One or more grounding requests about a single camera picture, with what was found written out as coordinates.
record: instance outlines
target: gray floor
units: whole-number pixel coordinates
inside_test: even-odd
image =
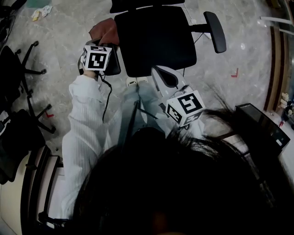
[[[46,18],[32,22],[34,9],[23,8],[16,19],[8,45],[12,50],[22,49],[21,60],[29,45],[40,42],[33,49],[27,68],[48,73],[41,76],[27,76],[34,90],[33,102],[38,112],[48,103],[53,108],[49,113],[54,117],[46,118],[57,128],[55,135],[44,132],[49,147],[60,153],[62,137],[69,131],[67,116],[72,109],[68,86],[78,75],[77,60],[83,46],[90,40],[89,30],[101,20],[114,17],[109,14],[111,0],[52,0],[53,9]],[[259,20],[260,16],[271,15],[271,10],[263,0],[186,0],[186,6],[197,23],[205,23],[203,12],[214,12],[225,32],[227,51],[216,54],[212,41],[202,36],[196,43],[198,61],[187,68],[185,77],[192,87],[200,92],[208,108],[218,107],[213,87],[231,106],[251,102],[262,108],[270,78],[271,37],[269,27]],[[193,33],[196,39],[199,34]],[[122,72],[107,77],[113,86],[106,120],[114,114],[120,103],[121,93],[127,78],[121,55]],[[239,70],[238,78],[232,78]],[[105,98],[109,92],[103,87]],[[25,95],[14,108],[27,109]]]

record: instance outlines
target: red cloth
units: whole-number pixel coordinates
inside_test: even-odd
[[[99,22],[90,30],[89,34],[92,39],[101,39],[99,45],[103,43],[119,45],[118,29],[112,18]]]

